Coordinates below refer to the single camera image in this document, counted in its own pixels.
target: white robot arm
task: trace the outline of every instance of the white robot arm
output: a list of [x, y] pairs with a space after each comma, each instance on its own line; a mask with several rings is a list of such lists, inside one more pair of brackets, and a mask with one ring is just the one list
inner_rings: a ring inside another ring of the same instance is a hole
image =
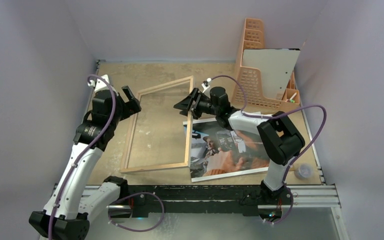
[[[261, 114], [255, 115], [247, 112], [236, 111], [229, 117], [228, 122], [233, 130], [245, 131], [248, 133], [253, 133], [255, 135], [261, 135], [261, 133], [259, 132], [259, 126], [262, 123], [267, 124], [267, 122], [269, 121], [269, 119], [261, 118], [261, 116], [262, 116]], [[297, 138], [296, 140], [302, 143], [302, 146], [299, 147], [299, 149], [304, 147], [305, 142], [302, 136], [301, 138]], [[289, 168], [291, 167], [290, 162], [294, 160], [294, 157], [291, 157], [290, 159], [288, 159], [287, 162], [283, 161], [281, 164], [278, 162], [274, 162], [272, 158], [275, 158], [275, 157], [272, 155], [270, 158], [270, 163], [268, 166], [269, 171], [267, 171], [267, 176], [265, 176], [263, 182], [270, 191], [274, 192], [284, 186], [285, 179], [283, 177], [286, 175]]]
[[[128, 86], [122, 88], [128, 98], [128, 102], [124, 102], [112, 85], [110, 89], [103, 82], [105, 80], [108, 85], [111, 84], [108, 75], [96, 77], [96, 83], [89, 82], [95, 93], [92, 110], [86, 113], [82, 124], [76, 130], [67, 167], [43, 210], [32, 212], [29, 218], [29, 223], [46, 238], [49, 237], [50, 230], [52, 239], [84, 239], [90, 223], [110, 203], [120, 199], [123, 186], [127, 185], [126, 180], [110, 176], [95, 194], [82, 201], [82, 193], [92, 170], [114, 136], [118, 122], [141, 111], [139, 101]], [[109, 125], [105, 127], [113, 108], [110, 91], [115, 96], [115, 111]]]

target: person in photograph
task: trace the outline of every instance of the person in photograph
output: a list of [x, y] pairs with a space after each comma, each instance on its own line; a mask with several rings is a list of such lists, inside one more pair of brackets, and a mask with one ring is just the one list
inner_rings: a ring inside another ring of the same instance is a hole
[[209, 158], [210, 156], [213, 156], [214, 154], [219, 153], [219, 146], [217, 146], [216, 141], [214, 140], [214, 137], [211, 136], [205, 136], [202, 138], [206, 142], [207, 146], [207, 152], [205, 153], [205, 159]]
[[207, 158], [208, 163], [203, 177], [241, 171], [246, 163], [250, 165], [247, 169], [258, 169], [269, 166], [270, 159], [266, 155], [261, 156], [257, 154], [259, 148], [264, 148], [261, 141], [258, 142], [241, 131], [235, 131], [235, 133], [243, 139], [247, 149], [249, 149], [249, 152], [253, 152], [254, 156], [244, 156], [241, 154], [234, 156], [231, 150], [222, 151], [221, 148], [218, 148], [217, 153]]

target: plastic organizer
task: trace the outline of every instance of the plastic organizer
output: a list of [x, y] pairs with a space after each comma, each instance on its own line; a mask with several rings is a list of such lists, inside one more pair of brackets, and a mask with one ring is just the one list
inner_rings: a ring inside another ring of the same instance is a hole
[[[296, 89], [295, 74], [292, 72], [289, 83], [281, 100], [271, 99], [263, 96], [261, 72], [257, 68], [242, 66], [242, 57], [245, 49], [264, 49], [264, 25], [260, 19], [246, 18], [237, 50], [234, 66], [234, 76], [242, 85], [247, 97], [247, 104], [273, 110], [274, 112], [289, 112], [300, 106], [300, 92]], [[287, 101], [292, 95], [295, 103]], [[231, 102], [244, 103], [244, 95], [236, 85], [233, 90]]]

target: marker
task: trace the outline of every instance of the marker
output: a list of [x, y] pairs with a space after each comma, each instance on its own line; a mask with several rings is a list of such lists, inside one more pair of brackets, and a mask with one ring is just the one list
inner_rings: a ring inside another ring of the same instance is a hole
[[297, 93], [295, 92], [295, 93], [288, 99], [288, 101], [291, 102], [291, 101], [295, 98], [296, 95], [297, 95]]

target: glass surface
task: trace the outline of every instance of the glass surface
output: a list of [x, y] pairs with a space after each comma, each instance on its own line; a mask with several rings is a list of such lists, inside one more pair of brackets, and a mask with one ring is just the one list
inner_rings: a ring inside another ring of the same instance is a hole
[[[118, 218], [123, 226], [146, 229], [160, 215], [148, 218]], [[164, 221], [149, 232], [130, 232], [108, 224], [107, 212], [102, 212], [90, 227], [87, 240], [339, 240], [330, 208], [294, 208], [278, 225], [262, 223], [259, 217], [241, 214], [166, 213]]]

